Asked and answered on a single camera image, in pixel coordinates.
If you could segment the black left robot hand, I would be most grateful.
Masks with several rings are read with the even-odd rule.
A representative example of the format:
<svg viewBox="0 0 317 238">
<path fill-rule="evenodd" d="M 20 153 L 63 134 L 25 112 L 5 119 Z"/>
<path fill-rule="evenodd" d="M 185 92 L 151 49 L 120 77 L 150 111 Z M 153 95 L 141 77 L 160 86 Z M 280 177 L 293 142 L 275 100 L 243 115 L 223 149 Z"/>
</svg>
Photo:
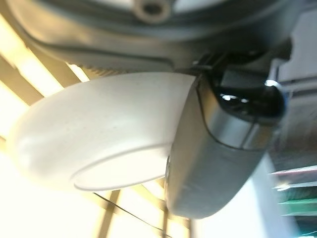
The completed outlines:
<svg viewBox="0 0 317 238">
<path fill-rule="evenodd" d="M 200 219 L 252 175 L 288 108 L 272 69 L 311 0 L 8 0 L 16 27 L 64 62 L 114 76 L 33 104 L 7 140 L 18 169 L 59 190 L 165 178 L 169 211 Z"/>
</svg>

